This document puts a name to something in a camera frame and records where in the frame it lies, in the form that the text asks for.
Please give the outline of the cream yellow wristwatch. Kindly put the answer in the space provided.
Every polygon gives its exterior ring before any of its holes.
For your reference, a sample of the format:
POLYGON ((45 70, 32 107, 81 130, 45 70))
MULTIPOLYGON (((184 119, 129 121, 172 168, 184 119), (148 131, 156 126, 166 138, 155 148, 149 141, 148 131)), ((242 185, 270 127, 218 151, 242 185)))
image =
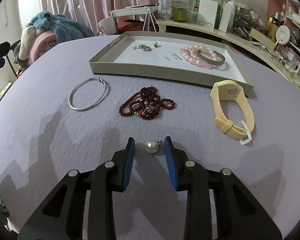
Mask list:
POLYGON ((210 93, 218 129, 241 145, 253 142, 255 118, 243 88, 232 80, 216 82, 210 93))

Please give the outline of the large pearl earring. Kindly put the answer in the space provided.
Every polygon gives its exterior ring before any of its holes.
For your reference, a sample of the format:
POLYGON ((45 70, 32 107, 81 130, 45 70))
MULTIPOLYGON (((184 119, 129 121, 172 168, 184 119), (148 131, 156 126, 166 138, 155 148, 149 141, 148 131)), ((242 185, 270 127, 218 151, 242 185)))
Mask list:
POLYGON ((145 149, 148 153, 150 154, 155 154, 158 152, 160 145, 161 145, 161 140, 150 140, 145 144, 145 149))

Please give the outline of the thin silver bangle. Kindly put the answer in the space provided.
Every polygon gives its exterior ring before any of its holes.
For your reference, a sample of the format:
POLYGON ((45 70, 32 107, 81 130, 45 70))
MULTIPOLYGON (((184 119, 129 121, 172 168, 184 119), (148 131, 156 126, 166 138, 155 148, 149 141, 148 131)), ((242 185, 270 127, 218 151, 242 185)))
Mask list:
POLYGON ((102 77, 81 79, 70 91, 68 105, 77 112, 87 111, 100 105, 109 92, 110 86, 102 77))

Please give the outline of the grey metal cuff bangle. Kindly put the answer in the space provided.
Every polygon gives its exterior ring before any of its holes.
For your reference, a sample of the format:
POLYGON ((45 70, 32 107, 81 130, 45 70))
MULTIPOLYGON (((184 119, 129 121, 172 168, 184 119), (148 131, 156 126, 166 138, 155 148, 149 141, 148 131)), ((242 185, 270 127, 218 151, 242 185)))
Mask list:
POLYGON ((221 66, 225 63, 225 57, 223 56, 223 54, 221 54, 215 50, 210 50, 208 52, 204 52, 202 50, 197 50, 196 56, 200 60, 202 60, 212 66, 221 66))

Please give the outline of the pearl cluster chain earring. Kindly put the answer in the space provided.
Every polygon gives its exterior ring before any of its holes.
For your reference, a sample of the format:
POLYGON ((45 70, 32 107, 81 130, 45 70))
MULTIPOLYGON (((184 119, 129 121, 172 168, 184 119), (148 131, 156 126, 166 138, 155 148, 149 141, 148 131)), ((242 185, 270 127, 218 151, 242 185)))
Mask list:
POLYGON ((144 48, 146 48, 146 45, 145 45, 145 44, 136 44, 136 45, 132 45, 132 49, 133 49, 133 50, 137 50, 137 49, 143 50, 144 48))

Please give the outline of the cream curved desk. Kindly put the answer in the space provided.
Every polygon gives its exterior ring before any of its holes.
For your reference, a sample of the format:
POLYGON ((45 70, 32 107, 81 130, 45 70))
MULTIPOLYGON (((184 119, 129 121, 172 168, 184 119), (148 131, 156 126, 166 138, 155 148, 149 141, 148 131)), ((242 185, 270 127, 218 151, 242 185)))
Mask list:
POLYGON ((157 20, 159 31, 163 33, 176 33, 189 36, 201 37, 216 42, 225 42, 225 44, 234 48, 237 52, 245 56, 252 57, 253 60, 265 65, 266 67, 277 72, 277 74, 284 77, 292 83, 300 93, 300 83, 292 73, 288 72, 285 67, 270 53, 257 48, 257 46, 231 32, 224 33, 217 29, 211 29, 200 25, 190 23, 180 23, 168 20, 157 20))

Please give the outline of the grey shallow cardboard tray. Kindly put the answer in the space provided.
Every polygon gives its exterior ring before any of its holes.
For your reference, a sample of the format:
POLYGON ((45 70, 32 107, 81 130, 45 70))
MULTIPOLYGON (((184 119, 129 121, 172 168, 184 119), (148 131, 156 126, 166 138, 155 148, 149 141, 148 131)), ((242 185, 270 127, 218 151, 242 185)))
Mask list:
POLYGON ((249 95, 254 88, 246 68, 227 45, 204 38, 155 32, 125 32, 118 36, 90 61, 94 74, 146 77, 212 87, 223 80, 237 82, 249 95), (161 45, 155 48, 153 42, 161 45), (145 44, 143 50, 132 45, 145 44), (181 49, 189 45, 204 46, 223 54, 225 63, 206 69, 187 62, 181 49))

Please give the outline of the pile of folded blankets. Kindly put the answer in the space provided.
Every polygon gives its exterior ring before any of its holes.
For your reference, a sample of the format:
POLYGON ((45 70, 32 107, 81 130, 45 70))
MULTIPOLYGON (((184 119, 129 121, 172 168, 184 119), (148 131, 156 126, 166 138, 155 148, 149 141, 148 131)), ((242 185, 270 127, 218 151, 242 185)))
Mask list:
POLYGON ((12 45, 14 62, 19 65, 19 70, 26 70, 56 45, 93 35, 76 20, 42 11, 32 18, 22 31, 20 40, 12 45))

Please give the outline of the round white vanity mirror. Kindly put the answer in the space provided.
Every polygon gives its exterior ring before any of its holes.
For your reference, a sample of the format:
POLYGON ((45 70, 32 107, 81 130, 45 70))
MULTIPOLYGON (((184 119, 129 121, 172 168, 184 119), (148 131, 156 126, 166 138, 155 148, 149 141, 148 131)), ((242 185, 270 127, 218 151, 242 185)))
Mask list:
POLYGON ((274 50, 276 50, 278 45, 286 45, 290 40, 290 36, 290 29, 286 25, 280 26, 275 35, 276 43, 274 50))

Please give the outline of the white lotion bottle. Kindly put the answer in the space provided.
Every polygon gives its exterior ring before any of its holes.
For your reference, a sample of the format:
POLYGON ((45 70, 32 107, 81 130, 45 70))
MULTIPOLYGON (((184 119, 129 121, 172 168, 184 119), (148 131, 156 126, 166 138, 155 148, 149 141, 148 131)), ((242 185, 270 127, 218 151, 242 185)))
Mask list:
POLYGON ((228 4, 231 6, 230 18, 229 18, 229 23, 228 23, 228 29, 232 29, 233 23, 234 23, 235 14, 236 14, 236 0, 230 0, 230 1, 228 1, 228 4))

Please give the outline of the white chair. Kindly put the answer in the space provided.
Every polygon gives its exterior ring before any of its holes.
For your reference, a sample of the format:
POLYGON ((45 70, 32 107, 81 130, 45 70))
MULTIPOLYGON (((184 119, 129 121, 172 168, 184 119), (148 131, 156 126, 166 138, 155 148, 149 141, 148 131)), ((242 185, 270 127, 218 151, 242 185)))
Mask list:
POLYGON ((142 31, 146 8, 151 7, 152 12, 158 11, 158 3, 125 7, 110 12, 110 16, 98 22, 100 32, 98 35, 122 34, 126 31, 142 31))

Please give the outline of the white rectangular box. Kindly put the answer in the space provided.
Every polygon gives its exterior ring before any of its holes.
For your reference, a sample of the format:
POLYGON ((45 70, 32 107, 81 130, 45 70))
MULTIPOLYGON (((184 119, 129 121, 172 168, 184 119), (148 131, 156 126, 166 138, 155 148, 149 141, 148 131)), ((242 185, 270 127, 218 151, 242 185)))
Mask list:
POLYGON ((213 0, 200 0, 198 10, 198 25, 213 29, 215 26, 218 2, 213 0))

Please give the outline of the green glass jar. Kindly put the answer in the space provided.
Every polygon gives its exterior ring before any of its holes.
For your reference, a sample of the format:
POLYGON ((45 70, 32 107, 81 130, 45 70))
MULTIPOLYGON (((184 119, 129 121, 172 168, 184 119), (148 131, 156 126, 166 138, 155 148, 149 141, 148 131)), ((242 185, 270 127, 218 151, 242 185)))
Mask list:
POLYGON ((184 23, 187 21, 187 9, 183 7, 173 7, 172 20, 184 23))

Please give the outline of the white pink shelving unit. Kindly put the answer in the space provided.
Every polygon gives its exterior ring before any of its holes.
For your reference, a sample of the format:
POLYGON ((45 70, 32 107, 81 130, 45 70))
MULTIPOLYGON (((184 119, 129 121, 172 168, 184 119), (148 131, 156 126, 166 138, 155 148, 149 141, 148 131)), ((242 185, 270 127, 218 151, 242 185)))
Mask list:
POLYGON ((267 18, 275 18, 279 25, 290 30, 289 41, 277 46, 287 70, 300 76, 300 2, 298 0, 267 0, 267 18))

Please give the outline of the white paper shopping bag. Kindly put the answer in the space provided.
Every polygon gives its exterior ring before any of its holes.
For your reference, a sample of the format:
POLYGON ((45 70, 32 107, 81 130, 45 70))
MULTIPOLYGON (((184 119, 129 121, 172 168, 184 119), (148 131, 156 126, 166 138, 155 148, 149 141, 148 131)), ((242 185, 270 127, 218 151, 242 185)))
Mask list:
POLYGON ((142 31, 151 31, 151 27, 153 27, 154 31, 156 32, 157 31, 156 27, 155 27, 156 22, 157 22, 157 19, 155 18, 154 14, 152 12, 152 8, 147 7, 142 31))

